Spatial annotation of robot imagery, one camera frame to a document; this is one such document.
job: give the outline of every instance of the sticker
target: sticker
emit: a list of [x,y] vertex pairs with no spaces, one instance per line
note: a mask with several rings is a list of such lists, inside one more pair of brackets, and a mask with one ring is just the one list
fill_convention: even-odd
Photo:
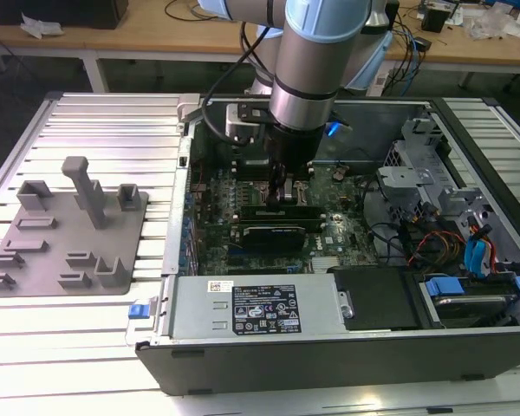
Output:
[[262,335],[302,332],[294,284],[234,286],[232,291],[233,332],[235,334]]
[[233,287],[232,280],[209,280],[208,291],[209,292],[231,292]]

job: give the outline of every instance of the wooden table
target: wooden table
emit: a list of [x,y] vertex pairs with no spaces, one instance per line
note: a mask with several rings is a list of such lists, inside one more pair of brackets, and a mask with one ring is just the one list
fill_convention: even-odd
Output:
[[[177,16],[192,17],[181,0],[170,8]],[[404,0],[403,16],[415,0]],[[164,13],[166,0],[130,0],[116,30],[64,28],[65,35],[38,40],[16,26],[0,26],[0,39],[18,55],[65,56],[83,60],[92,88],[106,92],[100,59],[145,59],[157,61],[234,62],[240,55],[238,23],[180,22]],[[473,41],[463,28],[446,26],[440,34],[421,32],[420,21],[403,17],[415,36],[432,41],[423,68],[464,72],[520,73],[520,39]],[[254,27],[250,26],[253,36]],[[0,55],[7,52],[0,46]],[[402,60],[404,46],[394,42],[381,73]]]

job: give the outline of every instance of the workbench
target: workbench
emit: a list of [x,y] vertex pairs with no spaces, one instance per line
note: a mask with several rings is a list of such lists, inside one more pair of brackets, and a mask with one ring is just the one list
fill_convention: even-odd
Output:
[[[481,381],[164,395],[135,356],[126,330],[129,305],[160,292],[177,154],[172,146],[179,137],[178,98],[175,94],[49,98],[0,169],[0,241],[19,209],[16,191],[24,180],[45,180],[53,192],[74,190],[61,173],[69,155],[86,156],[89,176],[98,179],[105,191],[125,182],[150,195],[134,282],[127,294],[0,298],[0,414],[427,414],[428,407],[432,412],[443,407],[455,414],[520,415],[520,367]],[[520,198],[519,128],[500,107],[489,109],[479,99],[447,102]],[[457,156],[452,162],[471,184],[463,161]],[[135,325],[131,330],[144,337],[153,320],[131,321]]]
[[[170,12],[176,16],[192,17],[185,2],[174,4]],[[130,0],[129,8],[115,30],[64,28],[65,35],[35,39],[17,26],[0,26],[0,39],[17,55],[60,56],[79,58],[87,70],[93,91],[108,91],[101,66],[103,59],[140,59],[155,61],[234,62],[240,55],[238,23],[180,22],[164,13],[166,0]],[[403,22],[415,36],[432,41],[423,69],[495,72],[520,74],[520,39],[473,41],[463,28],[446,26],[440,34],[420,32],[420,21],[407,13],[413,0],[401,2]],[[249,27],[254,36],[254,27]],[[381,77],[402,60],[404,47],[394,42],[381,66],[371,95],[381,94]],[[7,52],[0,46],[0,55]]]

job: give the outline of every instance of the blue drive bracket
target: blue drive bracket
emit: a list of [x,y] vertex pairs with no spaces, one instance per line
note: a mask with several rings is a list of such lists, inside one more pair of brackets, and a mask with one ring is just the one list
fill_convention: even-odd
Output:
[[463,295],[465,293],[458,277],[453,276],[432,277],[428,282],[426,282],[426,289],[431,297],[455,296]]

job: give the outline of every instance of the white paper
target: white paper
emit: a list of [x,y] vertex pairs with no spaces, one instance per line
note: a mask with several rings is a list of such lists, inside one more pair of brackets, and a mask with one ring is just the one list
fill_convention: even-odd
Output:
[[25,30],[30,35],[37,39],[42,39],[43,35],[46,36],[60,36],[63,35],[62,26],[55,22],[42,22],[40,20],[31,19],[26,17],[23,13],[23,23],[21,23],[21,29]]

